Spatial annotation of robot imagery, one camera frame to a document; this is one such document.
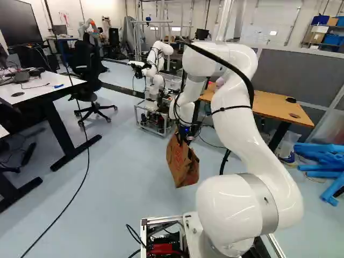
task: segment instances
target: computer monitor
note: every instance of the computer monitor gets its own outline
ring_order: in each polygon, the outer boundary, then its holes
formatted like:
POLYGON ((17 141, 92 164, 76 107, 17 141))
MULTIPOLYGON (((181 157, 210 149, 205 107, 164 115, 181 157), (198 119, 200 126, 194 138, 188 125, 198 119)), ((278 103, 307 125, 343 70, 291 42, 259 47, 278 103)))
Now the computer monitor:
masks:
POLYGON ((19 0, 0 0, 0 30, 8 47, 43 42, 31 4, 19 0))
POLYGON ((67 26, 66 25, 53 25, 53 31, 56 35, 65 34, 67 35, 67 26))
POLYGON ((209 35, 209 30, 204 30, 202 28, 196 29, 196 38, 199 40, 205 40, 209 35))

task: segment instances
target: black office chair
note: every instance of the black office chair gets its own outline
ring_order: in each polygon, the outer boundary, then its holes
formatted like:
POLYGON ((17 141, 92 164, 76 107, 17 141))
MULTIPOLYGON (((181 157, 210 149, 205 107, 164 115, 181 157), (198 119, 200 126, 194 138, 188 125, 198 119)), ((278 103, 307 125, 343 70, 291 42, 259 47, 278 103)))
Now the black office chair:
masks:
POLYGON ((91 107, 81 110, 74 110, 77 117, 81 117, 78 121, 79 126, 84 126, 84 121, 92 113, 98 114, 106 119, 108 123, 111 122, 111 118, 107 117, 100 110, 103 109, 114 109, 118 108, 115 105, 101 106, 97 100, 97 95, 94 93, 102 87, 102 82, 98 79, 99 74, 102 72, 102 63, 99 58, 99 52, 97 47, 89 43, 87 36, 84 35, 84 40, 78 40, 75 43, 74 54, 70 61, 70 66, 75 74, 80 79, 87 81, 87 86, 82 87, 79 92, 72 94, 72 99, 77 99, 83 102, 91 102, 91 107), (81 113, 87 112, 85 116, 81 116, 81 113))

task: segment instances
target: white robotic arm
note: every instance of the white robotic arm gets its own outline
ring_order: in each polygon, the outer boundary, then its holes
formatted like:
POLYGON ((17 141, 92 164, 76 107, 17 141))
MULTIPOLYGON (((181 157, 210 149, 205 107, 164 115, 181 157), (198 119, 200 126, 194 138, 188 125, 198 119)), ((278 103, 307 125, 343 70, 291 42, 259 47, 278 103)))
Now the white robotic arm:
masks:
POLYGON ((150 50, 147 62, 130 61, 128 65, 134 64, 137 67, 143 68, 141 70, 142 76, 153 79, 153 84, 149 86, 149 94, 151 96, 157 95, 159 89, 163 86, 163 77, 159 74, 159 71, 163 69, 164 65, 164 55, 173 54, 173 48, 161 41, 156 41, 150 50))
MULTIPOLYGON (((216 42, 193 44, 236 66, 249 79, 257 69, 256 54, 247 46, 216 42)), ((192 102, 199 97, 206 77, 226 73, 224 85, 211 102, 212 112, 221 111, 214 113, 212 118, 220 140, 238 155, 247 171, 205 180, 197 190, 196 206, 211 245, 226 256, 238 257, 251 247, 254 237, 301 220, 302 196, 288 171, 261 138, 252 110, 245 107, 222 109, 250 106, 243 80, 190 47, 184 52, 183 68, 188 79, 177 101, 177 111, 186 122, 191 122, 192 102)), ((172 103, 169 112, 172 118, 173 106, 172 103)))
POLYGON ((89 18, 83 25, 81 25, 79 28, 78 28, 78 33, 79 33, 79 39, 82 40, 82 37, 84 35, 84 33, 87 31, 87 29, 89 28, 89 26, 92 26, 92 29, 93 29, 93 32, 96 32, 98 33, 99 30, 95 24, 95 22, 89 18))

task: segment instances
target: brown paper bag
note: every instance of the brown paper bag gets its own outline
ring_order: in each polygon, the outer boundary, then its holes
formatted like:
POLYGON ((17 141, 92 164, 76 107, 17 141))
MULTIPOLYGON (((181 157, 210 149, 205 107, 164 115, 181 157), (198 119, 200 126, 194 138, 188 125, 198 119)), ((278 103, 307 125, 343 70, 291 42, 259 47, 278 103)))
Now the brown paper bag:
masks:
POLYGON ((179 144, 175 133, 166 149, 166 160, 176 188, 196 184, 199 179, 199 159, 186 142, 179 144))

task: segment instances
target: blue plastic parts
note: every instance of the blue plastic parts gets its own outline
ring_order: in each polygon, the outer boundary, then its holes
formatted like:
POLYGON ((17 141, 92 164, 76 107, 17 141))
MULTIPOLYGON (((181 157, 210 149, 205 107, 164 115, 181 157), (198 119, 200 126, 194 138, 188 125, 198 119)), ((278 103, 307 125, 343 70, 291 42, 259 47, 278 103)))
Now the blue plastic parts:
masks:
POLYGON ((327 24, 328 20, 329 20, 329 16, 328 15, 314 16, 311 25, 327 24))
POLYGON ((338 18, 337 26, 344 26, 344 16, 337 16, 336 18, 338 18))
POLYGON ((343 37, 335 34, 327 34, 324 38, 325 44, 340 46, 342 43, 343 37))
POLYGON ((294 150, 296 154, 318 162, 316 165, 298 166, 299 170, 307 171, 307 176, 335 179, 320 199, 337 206, 338 200, 333 195, 344 186, 344 146, 296 143, 294 150))

